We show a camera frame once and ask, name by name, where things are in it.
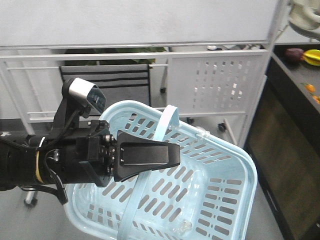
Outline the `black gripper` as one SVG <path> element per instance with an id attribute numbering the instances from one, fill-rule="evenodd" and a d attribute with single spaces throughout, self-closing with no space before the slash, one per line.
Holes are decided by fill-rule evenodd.
<path id="1" fill-rule="evenodd" d="M 38 151 L 37 180 L 53 184 L 53 174 L 57 174 L 64 184 L 105 187 L 112 177 L 115 182 L 123 182 L 145 171 L 181 163 L 179 145 L 121 130 L 115 140 L 109 126 L 105 120 L 92 120 L 89 127 L 70 127 L 62 137 L 59 129 L 53 129 Z"/>

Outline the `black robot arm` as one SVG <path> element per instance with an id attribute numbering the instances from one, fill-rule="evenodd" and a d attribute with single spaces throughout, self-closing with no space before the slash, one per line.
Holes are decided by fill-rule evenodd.
<path id="1" fill-rule="evenodd" d="M 90 184 L 106 187 L 145 171 L 176 167 L 180 147 L 144 139 L 123 130 L 109 132 L 104 120 L 90 127 L 69 128 L 62 138 L 54 129 L 41 138 L 6 136 L 0 139 L 0 188 L 54 184 Z"/>

